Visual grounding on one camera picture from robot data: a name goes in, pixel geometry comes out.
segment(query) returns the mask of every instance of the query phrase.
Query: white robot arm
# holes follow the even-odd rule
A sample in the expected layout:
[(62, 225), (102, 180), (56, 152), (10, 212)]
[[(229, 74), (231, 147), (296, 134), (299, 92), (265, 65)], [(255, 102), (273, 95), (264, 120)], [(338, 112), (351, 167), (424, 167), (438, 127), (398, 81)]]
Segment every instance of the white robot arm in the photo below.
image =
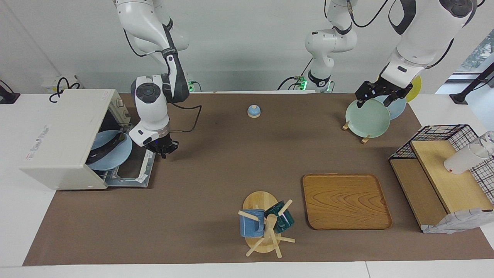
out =
[[(141, 121), (129, 135), (139, 146), (165, 158), (178, 148), (178, 142), (170, 138), (166, 103), (182, 102), (189, 96), (189, 86), (178, 59), (179, 49), (170, 34), (173, 21), (163, 0), (114, 0), (114, 3), (124, 30), (162, 69), (161, 75), (141, 76), (132, 84), (131, 94)], [(178, 37), (180, 48), (186, 49), (187, 39)]]
[[(393, 22), (392, 12), (401, 4), (403, 17)], [(456, 34), (474, 16), (477, 0), (399, 0), (390, 9), (389, 21), (401, 40), (375, 83), (365, 81), (355, 95), (357, 105), (378, 95), (388, 95), (388, 106), (404, 98), (412, 89), (411, 81), (452, 42)]]
[[(351, 0), (353, 6), (358, 0)], [(317, 30), (305, 38), (305, 48), (312, 54), (312, 65), (304, 75), (307, 89), (324, 92), (334, 67), (331, 53), (346, 52), (357, 45), (357, 33), (352, 28), (346, 0), (331, 0), (326, 9), (330, 30)]]

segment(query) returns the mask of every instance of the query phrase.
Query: black eggplant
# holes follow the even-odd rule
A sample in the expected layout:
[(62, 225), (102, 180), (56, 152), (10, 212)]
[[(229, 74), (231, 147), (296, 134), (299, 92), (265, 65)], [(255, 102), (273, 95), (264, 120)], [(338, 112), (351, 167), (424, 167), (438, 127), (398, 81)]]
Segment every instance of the black eggplant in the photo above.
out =
[(89, 153), (89, 156), (87, 157), (86, 164), (92, 164), (101, 158), (105, 157), (107, 154), (109, 154), (114, 148), (116, 148), (120, 142), (125, 140), (125, 133), (120, 132), (116, 134), (108, 143), (104, 144), (103, 146), (96, 148), (92, 150)]

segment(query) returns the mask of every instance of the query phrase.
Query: black wire basket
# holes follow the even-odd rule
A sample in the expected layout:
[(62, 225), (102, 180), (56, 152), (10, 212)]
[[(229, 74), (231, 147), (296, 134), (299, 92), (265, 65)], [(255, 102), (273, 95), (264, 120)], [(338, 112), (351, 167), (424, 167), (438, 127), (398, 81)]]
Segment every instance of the black wire basket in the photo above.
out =
[[(389, 160), (417, 158), (411, 142), (413, 141), (443, 141), (447, 140), (456, 151), (466, 147), (478, 135), (469, 125), (426, 126), (420, 129), (405, 145), (396, 151)], [(494, 157), (484, 160), (481, 164), (470, 169), (473, 177), (494, 205)]]

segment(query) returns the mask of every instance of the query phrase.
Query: brown tabletop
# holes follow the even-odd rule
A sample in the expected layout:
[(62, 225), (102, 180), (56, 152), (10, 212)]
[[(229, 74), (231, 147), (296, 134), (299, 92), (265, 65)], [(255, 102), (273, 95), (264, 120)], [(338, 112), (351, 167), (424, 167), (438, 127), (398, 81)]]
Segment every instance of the brown tabletop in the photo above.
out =
[[(124, 95), (135, 117), (129, 95)], [(149, 188), (58, 191), (24, 265), (331, 262), (492, 259), (480, 229), (423, 234), (388, 157), (420, 128), (410, 107), (366, 145), (344, 132), (352, 94), (193, 94), (196, 130), (172, 134), (179, 149), (157, 159)], [(261, 117), (247, 108), (257, 104)], [(173, 129), (195, 111), (169, 106)], [(393, 219), (384, 231), (315, 231), (306, 223), (301, 179), (309, 173), (369, 173), (379, 178)], [(248, 251), (240, 236), (244, 199), (257, 190), (292, 199), (295, 224), (283, 258)]]

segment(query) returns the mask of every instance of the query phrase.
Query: white table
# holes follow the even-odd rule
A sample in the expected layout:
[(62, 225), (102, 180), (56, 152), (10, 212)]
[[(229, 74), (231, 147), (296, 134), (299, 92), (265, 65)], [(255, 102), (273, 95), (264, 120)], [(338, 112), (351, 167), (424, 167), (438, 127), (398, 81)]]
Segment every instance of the white table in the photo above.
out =
[[(411, 102), (422, 125), (458, 124), (486, 131), (468, 106), (447, 95), (419, 95)], [(17, 169), (47, 123), (47, 95), (22, 96), (0, 106), (0, 277), (251, 277), (253, 272), (282, 277), (494, 277), (494, 260), (425, 262), (254, 263), (197, 265), (77, 265), (21, 267), (55, 194)], [(482, 227), (494, 246), (494, 225)]]

